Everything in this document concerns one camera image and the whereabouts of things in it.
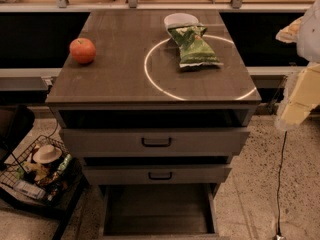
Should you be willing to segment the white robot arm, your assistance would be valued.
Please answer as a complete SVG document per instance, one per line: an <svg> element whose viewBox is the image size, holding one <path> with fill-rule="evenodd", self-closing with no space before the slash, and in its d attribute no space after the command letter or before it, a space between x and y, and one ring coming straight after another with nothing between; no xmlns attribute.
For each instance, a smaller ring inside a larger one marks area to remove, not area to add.
<svg viewBox="0 0 320 240"><path fill-rule="evenodd" d="M277 110L276 128L288 131L297 128L320 105L320 0L281 29L276 39L295 43L298 56L308 62L287 77L284 98Z"/></svg>

